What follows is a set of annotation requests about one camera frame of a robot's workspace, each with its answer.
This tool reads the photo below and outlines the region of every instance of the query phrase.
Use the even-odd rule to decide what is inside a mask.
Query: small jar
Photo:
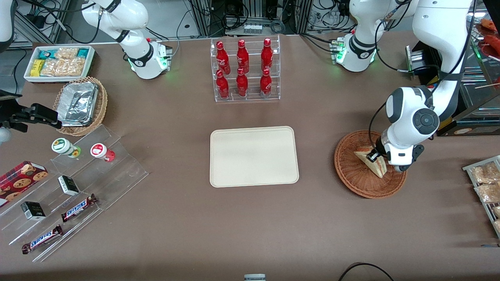
[[[102,159],[106,162],[111,162],[115,159],[115,152],[106,147],[106,145],[102,143],[96,143],[92,145],[90,149],[90,154],[95,158]]]
[[[77,145],[72,144],[69,140],[60,137],[52,143],[52,150],[56,153],[67,155],[69,158],[77,158],[82,150]]]

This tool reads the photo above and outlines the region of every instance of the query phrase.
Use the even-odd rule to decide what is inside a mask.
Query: snickers bar
[[[64,234],[63,228],[60,225],[57,225],[51,231],[38,237],[36,240],[31,241],[31,243],[26,243],[26,244],[22,245],[22,253],[24,255],[26,255],[29,252],[33,251],[36,247],[48,242],[49,240],[51,240],[54,237],[62,236],[63,234]]]
[[[76,215],[80,214],[80,212],[82,212],[83,210],[90,207],[90,205],[92,205],[96,201],[97,201],[96,196],[92,193],[92,195],[87,197],[85,200],[80,202],[78,205],[74,206],[69,211],[63,213],[61,215],[62,222],[65,223],[65,222],[69,221],[71,218],[75,217]]]

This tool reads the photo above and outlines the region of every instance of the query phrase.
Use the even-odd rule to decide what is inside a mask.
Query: brown table surface
[[[425,141],[401,191],[359,197],[337,176],[334,149],[366,129],[394,89],[417,80],[378,59],[351,73],[297,35],[280,40],[281,100],[253,104],[215,103],[209,39],[182,41],[172,71],[153,80],[130,70],[118,44],[94,45],[92,75],[109,96],[104,124],[150,175],[44,262],[0,239],[0,280],[237,281],[265,273],[269,281],[330,281],[355,262],[374,263],[395,280],[498,280],[500,249],[480,247],[498,240],[462,167],[500,154],[499,139]],[[416,42],[409,32],[387,32],[381,55],[403,68],[404,47]],[[21,104],[52,106],[60,88],[27,82]],[[380,114],[373,129],[388,124]],[[213,188],[212,131],[267,126],[294,129],[298,182]],[[0,147],[0,174],[55,157],[57,137],[64,135],[41,124],[14,131]]]

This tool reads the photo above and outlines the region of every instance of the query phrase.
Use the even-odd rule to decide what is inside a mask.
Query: round wicker basket
[[[84,83],[84,82],[92,82],[99,86],[99,92],[97,93],[97,100],[95,101],[95,109],[93,113],[93,121],[89,126],[86,127],[62,127],[57,131],[66,135],[71,135],[74,137],[85,136],[86,134],[94,131],[104,119],[104,115],[106,114],[106,107],[108,106],[108,94],[106,93],[106,89],[103,87],[101,82],[93,77],[85,77],[80,78],[71,83]],[[52,109],[56,110],[59,105],[59,99],[61,98],[61,93],[63,89],[59,91],[59,94],[55,98],[54,106]]]
[[[379,132],[372,131],[375,142]],[[371,146],[367,130],[358,130],[344,136],[335,149],[334,164],[342,182],[354,193],[366,198],[386,198],[398,192],[407,178],[407,172],[397,172],[387,164],[383,178],[376,176],[355,154],[359,147]]]

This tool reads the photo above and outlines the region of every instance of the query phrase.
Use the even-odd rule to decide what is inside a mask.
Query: red cookie box
[[[21,195],[48,174],[45,167],[24,161],[0,176],[0,207]]]

